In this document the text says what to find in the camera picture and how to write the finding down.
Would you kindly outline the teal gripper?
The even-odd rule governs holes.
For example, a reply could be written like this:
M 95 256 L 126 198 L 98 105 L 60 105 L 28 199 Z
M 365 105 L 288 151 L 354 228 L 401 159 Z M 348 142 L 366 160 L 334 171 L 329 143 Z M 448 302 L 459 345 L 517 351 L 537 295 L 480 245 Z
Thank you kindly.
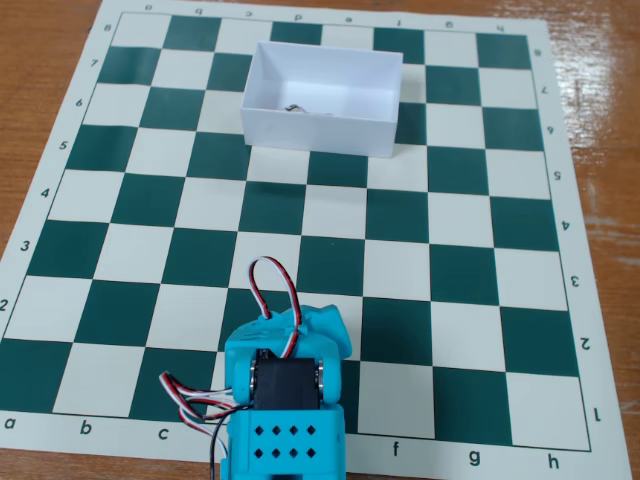
M 267 349 L 276 356 L 282 356 L 293 329 L 294 313 L 291 308 L 281 313 L 273 312 L 269 319 L 259 316 L 238 328 L 238 347 Z M 325 339 L 335 343 L 340 359 L 351 356 L 352 342 L 339 309 L 335 305 L 321 308 L 303 305 L 301 325 L 291 357 L 302 352 L 304 342 Z

